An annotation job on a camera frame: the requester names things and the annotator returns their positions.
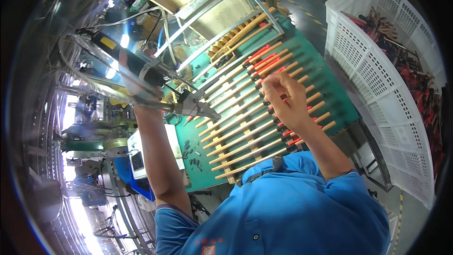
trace handwritten label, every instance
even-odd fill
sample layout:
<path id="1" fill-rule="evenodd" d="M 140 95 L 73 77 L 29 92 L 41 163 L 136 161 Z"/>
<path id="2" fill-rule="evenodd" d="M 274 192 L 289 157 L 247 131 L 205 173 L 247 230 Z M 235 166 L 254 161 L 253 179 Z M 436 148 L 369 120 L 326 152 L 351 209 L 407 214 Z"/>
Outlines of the handwritten label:
<path id="1" fill-rule="evenodd" d="M 407 132 L 403 127 L 395 127 L 399 140 L 404 145 L 410 145 L 409 137 L 407 136 Z"/>

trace hand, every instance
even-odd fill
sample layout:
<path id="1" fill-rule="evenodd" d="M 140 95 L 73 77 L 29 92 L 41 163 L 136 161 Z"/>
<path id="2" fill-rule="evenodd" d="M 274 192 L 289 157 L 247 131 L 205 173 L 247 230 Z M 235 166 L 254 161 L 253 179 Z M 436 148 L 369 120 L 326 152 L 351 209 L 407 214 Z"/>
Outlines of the hand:
<path id="1" fill-rule="evenodd" d="M 261 84 L 263 87 L 260 91 L 264 94 L 264 100 L 272 104 L 280 121 L 300 138 L 305 139 L 304 135 L 313 128 L 318 128 L 309 116 L 305 87 L 302 84 L 286 72 L 269 75 Z M 285 102 L 280 97 L 283 94 L 287 96 Z"/>

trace factory floor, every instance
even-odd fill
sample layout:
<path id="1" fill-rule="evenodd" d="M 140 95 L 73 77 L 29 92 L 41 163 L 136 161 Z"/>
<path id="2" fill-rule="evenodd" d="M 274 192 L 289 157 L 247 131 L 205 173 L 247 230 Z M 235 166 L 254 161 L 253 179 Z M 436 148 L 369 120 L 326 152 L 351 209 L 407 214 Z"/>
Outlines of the factory floor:
<path id="1" fill-rule="evenodd" d="M 303 33 L 303 35 L 313 44 L 315 49 L 324 55 L 324 46 L 326 40 L 326 0 L 280 0 L 280 4 L 289 9 L 292 13 L 290 15 L 291 21 L 296 28 Z M 363 130 L 358 124 L 354 124 L 347 130 L 339 133 L 333 137 L 334 142 L 343 150 L 343 152 L 351 157 L 354 151 L 366 148 L 368 140 L 366 139 Z M 369 163 L 374 156 L 371 154 L 362 154 L 362 162 Z M 368 180 L 364 175 L 366 186 L 371 191 L 377 192 L 377 199 L 395 215 L 400 213 L 400 189 L 392 187 L 389 192 L 385 192 L 376 184 Z M 381 179 L 380 175 L 375 176 L 375 179 Z M 207 208 L 209 212 L 213 212 L 220 203 L 226 199 L 232 189 L 230 184 L 222 184 L 209 189 L 212 196 L 198 195 L 197 198 Z M 394 242 L 396 239 L 393 237 L 392 244 L 389 248 L 388 254 L 395 255 L 405 254 L 407 249 L 411 246 L 412 241 L 417 236 L 422 228 L 429 211 L 423 204 L 415 199 L 413 196 L 406 192 L 402 193 L 404 201 L 402 207 L 401 227 L 398 235 L 398 245 L 394 251 Z M 201 221 L 207 219 L 206 215 L 199 215 Z"/>

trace white cable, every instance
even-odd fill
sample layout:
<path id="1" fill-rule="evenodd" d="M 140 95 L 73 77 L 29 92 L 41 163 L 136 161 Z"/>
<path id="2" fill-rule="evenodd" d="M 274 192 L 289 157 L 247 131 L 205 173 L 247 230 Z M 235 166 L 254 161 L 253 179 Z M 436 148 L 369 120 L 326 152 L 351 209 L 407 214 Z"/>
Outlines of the white cable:
<path id="1" fill-rule="evenodd" d="M 171 43 L 169 43 L 170 40 L 170 33 L 168 32 L 168 20 L 167 20 L 167 14 L 165 13 L 165 10 L 161 8 L 160 10 L 162 12 L 162 19 L 164 20 L 164 31 L 165 31 L 165 38 L 167 40 L 168 44 L 168 52 L 170 53 L 170 57 L 173 61 L 173 64 L 176 66 L 176 59 L 174 59 L 174 54 L 173 54 L 173 48 L 171 46 Z"/>
<path id="2" fill-rule="evenodd" d="M 108 23 L 108 24 L 101 24 L 101 25 L 95 25 L 95 26 L 91 26 L 91 27 L 86 27 L 86 29 L 92 29 L 92 28 L 98 28 L 98 27 L 107 27 L 107 26 L 114 26 L 114 25 L 118 25 L 118 24 L 122 24 L 122 23 L 126 23 L 127 21 L 137 17 L 137 16 L 140 16 L 141 14 L 145 14 L 145 13 L 148 13 L 150 11 L 153 11 L 153 10 L 157 10 L 159 9 L 159 6 L 156 6 L 156 7 L 153 7 L 153 8 L 150 8 L 150 9 L 146 9 L 146 10 L 143 10 L 142 12 L 139 12 L 137 14 L 133 14 L 132 16 L 130 16 L 129 18 L 126 18 L 126 19 L 123 19 L 123 20 L 120 20 L 120 21 L 117 21 L 115 23 Z"/>

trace yellow tool label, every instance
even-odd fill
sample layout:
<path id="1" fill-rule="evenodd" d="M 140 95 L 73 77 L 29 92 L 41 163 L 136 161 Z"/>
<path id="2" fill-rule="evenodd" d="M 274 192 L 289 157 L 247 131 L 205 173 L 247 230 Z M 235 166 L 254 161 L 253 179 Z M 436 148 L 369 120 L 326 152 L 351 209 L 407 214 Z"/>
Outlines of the yellow tool label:
<path id="1" fill-rule="evenodd" d="M 105 44 L 110 49 L 114 49 L 116 47 L 116 43 L 108 37 L 101 38 L 101 43 Z"/>

